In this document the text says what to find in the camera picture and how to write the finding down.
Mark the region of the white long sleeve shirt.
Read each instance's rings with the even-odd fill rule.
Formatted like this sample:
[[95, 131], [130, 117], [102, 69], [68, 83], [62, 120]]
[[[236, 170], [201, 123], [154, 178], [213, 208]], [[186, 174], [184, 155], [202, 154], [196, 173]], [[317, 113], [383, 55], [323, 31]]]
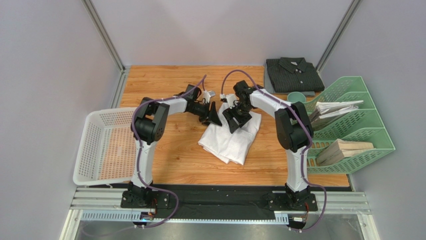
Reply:
[[223, 111], [229, 108], [227, 103], [223, 103], [218, 110], [218, 116], [222, 126], [210, 124], [198, 144], [205, 151], [211, 153], [222, 162], [230, 162], [243, 165], [260, 129], [262, 115], [251, 111], [251, 119], [242, 128], [234, 133], [230, 132], [229, 125], [223, 116]]

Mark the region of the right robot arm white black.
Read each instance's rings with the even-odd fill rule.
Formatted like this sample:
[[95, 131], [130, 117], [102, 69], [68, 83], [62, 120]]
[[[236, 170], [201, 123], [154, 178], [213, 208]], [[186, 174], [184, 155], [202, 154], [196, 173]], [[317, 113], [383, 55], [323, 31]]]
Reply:
[[259, 85], [248, 86], [242, 80], [234, 87], [233, 94], [220, 94], [228, 104], [222, 114], [229, 131], [234, 133], [252, 119], [253, 109], [261, 109], [275, 120], [276, 135], [287, 155], [286, 192], [293, 202], [305, 200], [309, 195], [306, 179], [307, 155], [314, 134], [307, 110], [303, 103], [291, 103], [279, 99]]

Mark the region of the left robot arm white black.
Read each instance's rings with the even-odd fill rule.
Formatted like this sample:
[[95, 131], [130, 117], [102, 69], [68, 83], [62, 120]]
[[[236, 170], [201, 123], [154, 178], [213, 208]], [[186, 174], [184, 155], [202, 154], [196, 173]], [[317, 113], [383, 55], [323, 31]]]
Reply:
[[216, 111], [216, 103], [209, 99], [199, 101], [202, 90], [189, 84], [186, 91], [172, 97], [152, 99], [144, 97], [133, 113], [130, 129], [136, 142], [137, 156], [133, 177], [125, 197], [148, 202], [152, 198], [152, 166], [157, 143], [165, 132], [168, 116], [191, 113], [198, 116], [203, 125], [222, 126]]

